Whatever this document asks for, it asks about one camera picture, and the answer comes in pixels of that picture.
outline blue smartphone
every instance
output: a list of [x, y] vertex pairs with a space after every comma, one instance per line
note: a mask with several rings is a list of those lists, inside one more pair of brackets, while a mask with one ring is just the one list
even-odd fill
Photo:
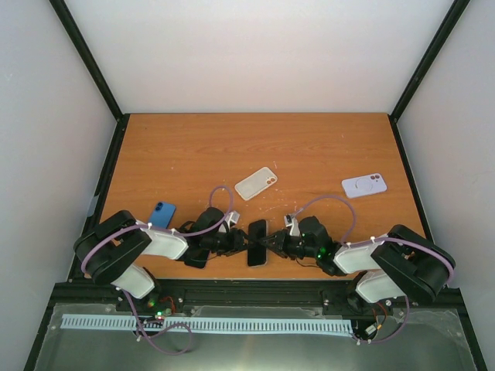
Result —
[[160, 228], [168, 228], [175, 211], [175, 205], [159, 202], [153, 209], [152, 215], [148, 219], [148, 223]]

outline white cable tray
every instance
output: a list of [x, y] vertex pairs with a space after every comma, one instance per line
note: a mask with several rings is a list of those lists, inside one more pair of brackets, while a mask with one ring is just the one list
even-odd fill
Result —
[[[195, 333], [206, 334], [307, 334], [350, 336], [352, 328], [348, 319], [273, 319], [273, 318], [201, 318], [168, 317], [164, 324], [146, 324], [149, 331], [159, 331], [175, 323], [185, 323]], [[136, 330], [136, 320], [131, 315], [63, 315], [60, 328], [81, 330]], [[184, 328], [172, 328], [171, 332], [186, 332]]]

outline white phone case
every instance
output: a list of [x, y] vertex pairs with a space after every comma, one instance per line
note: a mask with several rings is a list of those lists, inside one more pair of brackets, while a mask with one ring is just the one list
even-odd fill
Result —
[[343, 180], [342, 187], [346, 192], [346, 196], [350, 199], [374, 195], [387, 190], [384, 177], [377, 172], [374, 174]]
[[244, 201], [248, 201], [268, 187], [273, 186], [277, 180], [278, 178], [273, 171], [264, 167], [249, 175], [246, 179], [241, 180], [235, 185], [235, 190]]

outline orange wooden tabletop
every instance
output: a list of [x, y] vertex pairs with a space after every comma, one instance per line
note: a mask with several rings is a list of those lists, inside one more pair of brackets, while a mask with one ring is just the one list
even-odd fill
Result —
[[[278, 181], [244, 201], [234, 186], [265, 166]], [[147, 221], [164, 201], [177, 206], [170, 226], [178, 227], [206, 209], [212, 188], [226, 185], [241, 214], [237, 227], [247, 231], [249, 223], [266, 219], [272, 233], [284, 227], [285, 214], [317, 196], [345, 197], [343, 179], [374, 172], [383, 175], [387, 191], [350, 200], [357, 225], [349, 240], [379, 236], [398, 223], [423, 234], [386, 114], [132, 114], [102, 219], [127, 209]], [[227, 209], [227, 192], [213, 200]], [[350, 211], [336, 200], [321, 200], [298, 218], [311, 215], [334, 240], [351, 224]], [[249, 268], [246, 255], [212, 259], [202, 270], [164, 257], [141, 256], [136, 263], [160, 278], [331, 279], [271, 252], [265, 266]]]

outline white backdrop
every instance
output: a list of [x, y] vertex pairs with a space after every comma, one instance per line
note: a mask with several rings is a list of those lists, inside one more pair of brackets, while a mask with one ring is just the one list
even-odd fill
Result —
[[48, 1], [0, 1], [0, 369], [24, 369], [115, 120]]
[[435, 242], [457, 261], [488, 369], [495, 369], [495, 2], [471, 2], [399, 129]]
[[67, 0], [124, 112], [390, 113], [452, 0]]

